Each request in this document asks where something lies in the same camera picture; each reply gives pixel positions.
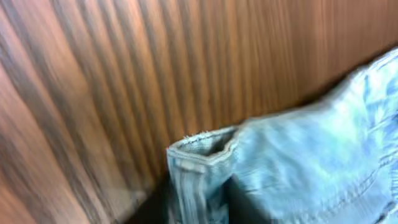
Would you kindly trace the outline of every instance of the wooden wall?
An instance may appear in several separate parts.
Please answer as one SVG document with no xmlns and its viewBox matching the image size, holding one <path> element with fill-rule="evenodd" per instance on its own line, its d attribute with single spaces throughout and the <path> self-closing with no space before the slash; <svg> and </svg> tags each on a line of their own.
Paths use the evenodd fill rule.
<svg viewBox="0 0 398 224">
<path fill-rule="evenodd" d="M 109 223 L 188 134 L 316 96 L 396 0 L 0 0 L 0 223 Z"/>
</svg>

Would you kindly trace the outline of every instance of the wooden surface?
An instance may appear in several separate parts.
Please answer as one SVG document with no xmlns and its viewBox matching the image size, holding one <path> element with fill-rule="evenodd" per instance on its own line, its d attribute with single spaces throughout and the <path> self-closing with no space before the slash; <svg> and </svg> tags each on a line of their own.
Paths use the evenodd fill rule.
<svg viewBox="0 0 398 224">
<path fill-rule="evenodd" d="M 396 0 L 0 0 L 0 223 L 110 223 L 188 134 L 317 96 Z"/>
</svg>

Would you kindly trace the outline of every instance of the light blue denim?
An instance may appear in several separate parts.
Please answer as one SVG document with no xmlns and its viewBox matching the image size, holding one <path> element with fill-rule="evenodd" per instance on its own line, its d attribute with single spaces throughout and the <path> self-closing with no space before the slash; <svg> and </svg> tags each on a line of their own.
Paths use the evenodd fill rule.
<svg viewBox="0 0 398 224">
<path fill-rule="evenodd" d="M 317 103 L 186 138 L 167 159 L 176 223 L 229 223 L 231 203 L 244 223 L 394 223 L 398 49 Z"/>
</svg>

